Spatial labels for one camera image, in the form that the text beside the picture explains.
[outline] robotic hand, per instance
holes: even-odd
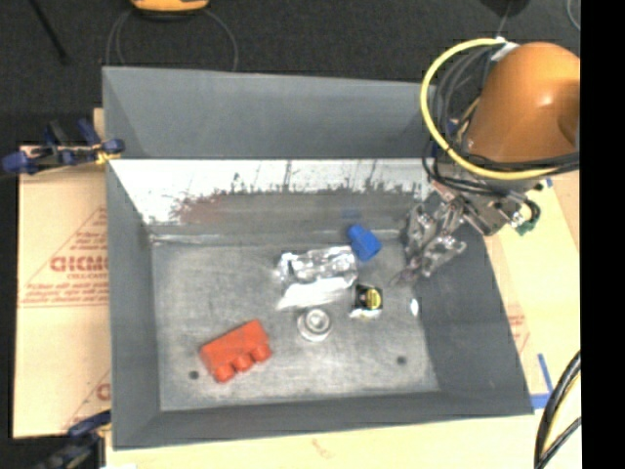
[[[579,168],[579,105],[580,60],[558,45],[484,38],[440,56],[420,93],[435,193],[406,218],[400,277],[428,277],[462,253],[453,232],[463,223],[482,235],[531,231],[540,209],[526,193]]]

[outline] cable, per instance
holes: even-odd
[[[128,16],[130,16],[131,12],[132,10],[122,12],[119,15],[119,17],[115,20],[115,22],[113,23],[113,26],[110,29],[110,33],[108,34],[108,38],[106,39],[106,49],[104,51],[104,64],[105,65],[110,64],[110,47],[113,42],[113,39],[116,39],[119,37],[118,28],[128,19]],[[121,64],[125,64],[123,57],[121,58],[119,57],[120,52],[121,52],[120,47],[117,47],[117,50],[116,50],[117,59],[120,60]]]
[[[234,37],[234,34],[232,33],[232,31],[230,31],[230,28],[226,25],[226,23],[223,22],[221,19],[219,19],[211,11],[209,11],[208,9],[204,9],[204,14],[206,14],[206,16],[208,16],[209,18],[212,18],[213,20],[215,20],[215,22],[219,26],[221,26],[226,32],[226,34],[228,35],[230,42],[232,44],[232,55],[233,55],[232,71],[236,71],[236,69],[238,68],[238,45],[236,43],[236,38]]]
[[[566,440],[568,440],[575,430],[581,425],[582,417],[577,417],[573,420],[570,425],[554,440],[549,448],[545,450],[538,463],[534,466],[534,469],[543,469],[558,452],[558,450],[564,445],[564,443],[566,443]]]
[[[572,385],[575,378],[581,372],[582,367],[582,357],[581,351],[578,351],[572,360],[566,366],[566,369],[562,373],[556,388],[552,392],[547,404],[545,405],[545,409],[543,410],[542,417],[540,419],[540,424],[538,426],[538,432],[536,433],[536,444],[534,446],[534,466],[541,467],[540,460],[545,453],[545,444],[551,434],[554,425],[554,419],[556,418],[556,414],[563,403],[566,394],[570,390],[570,386]]]
[[[499,28],[497,29],[497,32],[495,33],[495,38],[497,38],[504,29],[504,25],[506,24],[506,20],[508,19],[508,15],[510,14],[510,9],[512,9],[513,1],[514,0],[508,1],[508,7],[506,7],[506,12],[504,13],[503,18],[501,18],[501,22],[499,23]]]
[[[573,17],[573,13],[570,10],[570,4],[572,3],[573,0],[566,0],[566,15],[568,16],[568,18],[570,19],[571,23],[573,24],[573,26],[575,26],[575,28],[581,32],[582,27],[579,24],[579,22],[577,22],[577,20]]]
[[[234,34],[232,33],[228,25],[225,22],[223,22],[218,16],[210,12],[208,9],[202,9],[202,11],[204,12],[204,14],[206,14],[206,16],[208,16],[213,21],[215,21],[228,36],[231,46],[232,46],[232,55],[233,55],[231,70],[236,71],[238,68],[238,62],[239,62],[239,52],[238,52],[238,44],[236,43],[236,37],[234,36]],[[117,20],[115,20],[115,22],[113,23],[113,26],[111,27],[108,37],[106,39],[106,49],[104,51],[104,64],[106,65],[110,64],[111,48],[112,48],[113,41],[114,41],[115,54],[117,55],[117,59],[119,60],[119,63],[121,65],[126,65],[126,60],[121,51],[121,30],[124,24],[126,23],[126,20],[128,20],[128,17],[131,15],[131,13],[132,13],[132,10],[124,11],[122,14],[119,15]]]
[[[468,42],[460,43],[451,49],[444,52],[441,56],[439,56],[433,64],[430,66],[430,69],[426,72],[426,75],[421,84],[421,92],[419,96],[421,112],[423,114],[423,119],[432,134],[432,137],[435,139],[440,148],[445,151],[451,159],[453,159],[456,163],[462,166],[465,170],[482,176],[484,178],[489,179],[497,179],[504,181],[514,181],[521,179],[535,179],[542,176],[546,176],[554,171],[556,168],[547,168],[547,169],[532,169],[532,170],[523,170],[523,171],[510,171],[504,172],[499,170],[489,170],[482,167],[478,167],[470,161],[463,158],[460,154],[458,154],[447,142],[447,140],[442,136],[442,134],[438,131],[437,126],[432,120],[432,116],[430,114],[430,109],[428,107],[428,89],[430,84],[432,83],[432,79],[434,78],[436,72],[440,69],[440,67],[447,62],[451,57],[456,54],[466,51],[468,49],[472,49],[475,47],[481,46],[495,46],[495,45],[504,45],[507,41],[503,38],[477,38],[474,40],[470,40]]]

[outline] red lego brick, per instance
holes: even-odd
[[[228,382],[237,372],[271,356],[269,337],[258,320],[251,320],[204,344],[199,350],[204,365],[218,382]]]

